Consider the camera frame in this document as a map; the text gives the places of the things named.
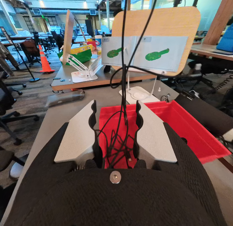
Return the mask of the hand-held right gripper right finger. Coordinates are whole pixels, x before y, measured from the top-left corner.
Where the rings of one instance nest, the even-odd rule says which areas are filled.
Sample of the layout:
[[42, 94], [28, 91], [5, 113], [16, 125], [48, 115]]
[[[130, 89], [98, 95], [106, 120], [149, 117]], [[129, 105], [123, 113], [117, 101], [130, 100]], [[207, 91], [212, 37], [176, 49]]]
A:
[[133, 144], [136, 159], [144, 160], [146, 165], [154, 165], [155, 161], [177, 162], [164, 122], [140, 100], [136, 102], [136, 125]]

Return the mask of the grey desk with wood edge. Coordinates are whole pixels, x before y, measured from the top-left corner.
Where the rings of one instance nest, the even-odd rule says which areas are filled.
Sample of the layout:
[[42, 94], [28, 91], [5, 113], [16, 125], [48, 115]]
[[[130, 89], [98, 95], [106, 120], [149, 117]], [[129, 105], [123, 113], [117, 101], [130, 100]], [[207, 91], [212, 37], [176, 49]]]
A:
[[[53, 91], [59, 91], [59, 90], [69, 90], [74, 88], [89, 88], [89, 87], [96, 87], [96, 86], [102, 86], [102, 85], [109, 85], [110, 78], [115, 71], [114, 69], [111, 69], [109, 73], [104, 73], [103, 71], [104, 67], [102, 67], [97, 73], [96, 76], [98, 77], [96, 80], [86, 81], [86, 82], [79, 82], [74, 83], [72, 81], [71, 73], [75, 71], [75, 68], [72, 66], [61, 66], [60, 70], [58, 71], [56, 77], [60, 78], [59, 80], [53, 80], [51, 83], [51, 88]], [[119, 71], [112, 79], [112, 83], [116, 84], [121, 81], [122, 72]], [[141, 80], [147, 80], [147, 79], [153, 79], [156, 76], [151, 75], [148, 73], [138, 73], [138, 72], [130, 72], [129, 76], [130, 81], [141, 81]]]

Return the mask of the paper sheet with green shape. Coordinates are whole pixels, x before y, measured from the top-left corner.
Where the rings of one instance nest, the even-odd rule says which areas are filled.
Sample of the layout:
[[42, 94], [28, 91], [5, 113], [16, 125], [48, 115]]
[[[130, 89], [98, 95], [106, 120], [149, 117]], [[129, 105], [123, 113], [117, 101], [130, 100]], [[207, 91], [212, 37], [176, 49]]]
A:
[[136, 46], [136, 36], [124, 37], [122, 48], [122, 37], [103, 37], [101, 39], [101, 57], [103, 65], [122, 67], [122, 54], [124, 64], [128, 66]]
[[132, 65], [157, 72], [177, 72], [187, 36], [144, 36]]

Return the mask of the white board stand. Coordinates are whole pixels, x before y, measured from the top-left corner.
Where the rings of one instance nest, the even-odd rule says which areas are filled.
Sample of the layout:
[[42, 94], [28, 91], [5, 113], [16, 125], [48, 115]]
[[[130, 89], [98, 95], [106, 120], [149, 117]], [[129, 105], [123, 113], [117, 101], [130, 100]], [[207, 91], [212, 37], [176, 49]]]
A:
[[129, 85], [129, 72], [127, 73], [127, 88], [126, 88], [126, 101], [129, 104], [136, 104], [137, 100], [142, 101], [143, 103], [151, 103], [151, 102], [160, 102], [158, 98], [156, 98], [153, 95], [155, 83], [157, 80], [157, 76], [155, 78], [153, 88], [151, 92], [146, 91], [142, 87], [136, 86], [136, 87], [130, 87]]

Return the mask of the white wipes canister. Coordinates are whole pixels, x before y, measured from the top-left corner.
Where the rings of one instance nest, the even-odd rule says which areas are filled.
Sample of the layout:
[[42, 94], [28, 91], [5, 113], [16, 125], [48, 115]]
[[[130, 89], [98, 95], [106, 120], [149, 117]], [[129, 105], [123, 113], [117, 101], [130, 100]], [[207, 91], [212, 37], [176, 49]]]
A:
[[102, 39], [102, 35], [95, 36], [96, 50], [98, 56], [101, 56], [101, 41], [102, 41], [101, 39]]

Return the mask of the orange traffic cone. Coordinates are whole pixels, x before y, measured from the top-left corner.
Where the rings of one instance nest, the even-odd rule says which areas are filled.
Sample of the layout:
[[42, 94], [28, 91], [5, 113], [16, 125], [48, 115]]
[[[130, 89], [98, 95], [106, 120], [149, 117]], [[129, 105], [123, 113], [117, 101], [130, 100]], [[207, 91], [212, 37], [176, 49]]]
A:
[[42, 70], [40, 70], [40, 73], [47, 73], [47, 74], [54, 73], [55, 70], [51, 69], [50, 64], [43, 52], [41, 45], [39, 45], [39, 52], [40, 52], [40, 59], [42, 64]]

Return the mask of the red plastic bin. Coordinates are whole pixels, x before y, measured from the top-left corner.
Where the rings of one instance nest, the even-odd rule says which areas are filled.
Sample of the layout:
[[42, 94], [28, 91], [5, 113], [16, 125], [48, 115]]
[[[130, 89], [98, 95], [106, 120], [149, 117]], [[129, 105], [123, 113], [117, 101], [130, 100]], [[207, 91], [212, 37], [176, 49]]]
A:
[[[173, 151], [175, 148], [185, 145], [194, 152], [202, 164], [211, 162], [218, 158], [223, 158], [230, 155], [230, 151], [222, 145], [206, 128], [204, 128], [193, 116], [191, 116], [184, 108], [178, 103], [172, 101], [166, 102], [152, 102], [144, 103], [150, 110], [152, 110], [163, 122], [170, 139]], [[117, 131], [121, 106], [102, 107], [99, 117], [99, 129], [102, 130], [99, 136], [99, 144], [103, 151], [103, 156], [106, 154], [106, 140], [110, 142], [112, 130]], [[121, 122], [118, 129], [118, 135], [125, 139], [129, 134], [133, 138], [138, 129], [136, 125], [136, 104], [126, 106], [128, 127], [124, 122], [124, 114], [121, 115]], [[179, 137], [187, 140], [187, 146], [183, 143], [182, 139], [178, 139], [178, 145], [172, 142], [172, 137], [169, 135], [168, 129], [172, 129]], [[134, 142], [128, 142], [129, 146], [133, 147]], [[136, 158], [132, 155], [132, 161], [129, 162], [130, 167], [136, 164]], [[105, 160], [105, 168], [108, 168], [107, 161]], [[115, 169], [126, 169], [126, 160], [121, 160]]]

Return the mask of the dark flat pad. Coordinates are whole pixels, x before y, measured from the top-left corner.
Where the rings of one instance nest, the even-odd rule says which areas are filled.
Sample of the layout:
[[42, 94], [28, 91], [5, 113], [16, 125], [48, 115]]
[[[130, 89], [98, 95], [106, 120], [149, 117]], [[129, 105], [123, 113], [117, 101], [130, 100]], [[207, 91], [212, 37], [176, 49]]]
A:
[[175, 101], [191, 114], [209, 132], [233, 140], [233, 118], [199, 98], [192, 100], [179, 94]]

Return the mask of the rounded wooden board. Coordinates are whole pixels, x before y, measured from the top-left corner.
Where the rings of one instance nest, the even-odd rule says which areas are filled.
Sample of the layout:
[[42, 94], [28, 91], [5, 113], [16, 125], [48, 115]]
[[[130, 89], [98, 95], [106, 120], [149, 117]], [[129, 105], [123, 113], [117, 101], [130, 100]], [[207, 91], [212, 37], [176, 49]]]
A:
[[[140, 36], [151, 9], [127, 11], [124, 35]], [[186, 46], [176, 72], [165, 71], [165, 77], [179, 75], [185, 67], [199, 27], [201, 15], [193, 6], [155, 9], [144, 33], [145, 36], [187, 36]]]

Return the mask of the tall thin wooden board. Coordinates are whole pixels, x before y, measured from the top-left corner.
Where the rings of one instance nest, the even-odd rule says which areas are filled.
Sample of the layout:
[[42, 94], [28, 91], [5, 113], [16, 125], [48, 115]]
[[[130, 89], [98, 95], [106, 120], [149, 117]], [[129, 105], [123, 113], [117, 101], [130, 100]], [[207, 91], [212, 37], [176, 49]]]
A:
[[65, 35], [64, 35], [64, 44], [63, 44], [63, 66], [66, 65], [66, 60], [71, 54], [71, 43], [73, 35], [73, 26], [74, 26], [74, 16], [71, 11], [68, 9], [66, 14], [66, 26], [65, 26]]

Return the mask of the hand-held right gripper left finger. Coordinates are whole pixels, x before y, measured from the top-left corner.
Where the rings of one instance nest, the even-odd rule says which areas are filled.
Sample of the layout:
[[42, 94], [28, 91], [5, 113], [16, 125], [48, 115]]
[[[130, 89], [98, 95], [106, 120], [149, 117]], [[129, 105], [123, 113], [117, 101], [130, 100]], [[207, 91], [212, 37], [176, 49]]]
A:
[[55, 163], [86, 163], [89, 159], [103, 163], [103, 152], [94, 129], [96, 111], [96, 100], [92, 100], [69, 120], [54, 158]]

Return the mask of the green plastic bin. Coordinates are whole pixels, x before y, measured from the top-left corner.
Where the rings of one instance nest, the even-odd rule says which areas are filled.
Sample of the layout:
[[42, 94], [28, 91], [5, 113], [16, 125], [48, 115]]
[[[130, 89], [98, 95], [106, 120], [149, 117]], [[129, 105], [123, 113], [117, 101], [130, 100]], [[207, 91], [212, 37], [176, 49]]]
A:
[[[57, 53], [58, 58], [60, 59], [63, 55], [63, 52]], [[77, 60], [79, 60], [81, 63], [85, 63], [89, 60], [91, 60], [91, 50], [85, 50], [83, 52], [80, 53], [76, 53], [76, 54], [72, 54]]]

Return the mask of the yellow cardboard box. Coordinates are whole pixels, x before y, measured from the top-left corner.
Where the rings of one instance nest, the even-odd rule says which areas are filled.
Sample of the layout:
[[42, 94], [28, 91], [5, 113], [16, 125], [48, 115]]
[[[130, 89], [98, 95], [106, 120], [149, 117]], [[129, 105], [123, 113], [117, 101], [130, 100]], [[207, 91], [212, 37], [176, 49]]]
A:
[[70, 54], [77, 54], [77, 53], [81, 53], [87, 50], [91, 50], [92, 51], [93, 45], [92, 44], [84, 44], [82, 46], [79, 47], [73, 47], [71, 48]]

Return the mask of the brown backed office chair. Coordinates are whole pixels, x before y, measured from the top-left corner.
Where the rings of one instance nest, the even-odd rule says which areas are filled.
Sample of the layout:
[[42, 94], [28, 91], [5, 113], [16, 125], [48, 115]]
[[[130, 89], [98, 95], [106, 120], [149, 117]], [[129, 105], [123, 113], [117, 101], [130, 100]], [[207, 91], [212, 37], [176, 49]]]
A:
[[36, 46], [33, 39], [26, 40], [20, 44], [27, 60], [29, 63], [29, 67], [31, 67], [34, 63], [39, 63], [40, 65], [40, 51], [39, 48]]

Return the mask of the black monitor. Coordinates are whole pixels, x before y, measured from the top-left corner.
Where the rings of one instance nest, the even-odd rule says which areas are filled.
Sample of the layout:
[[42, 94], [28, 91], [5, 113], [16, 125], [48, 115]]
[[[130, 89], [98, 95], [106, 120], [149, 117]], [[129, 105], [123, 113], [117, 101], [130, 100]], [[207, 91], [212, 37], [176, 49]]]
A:
[[87, 34], [89, 36], [91, 36], [91, 37], [94, 37], [94, 32], [93, 32], [93, 27], [92, 27], [92, 20], [91, 19], [86, 19], [85, 24], [86, 24]]

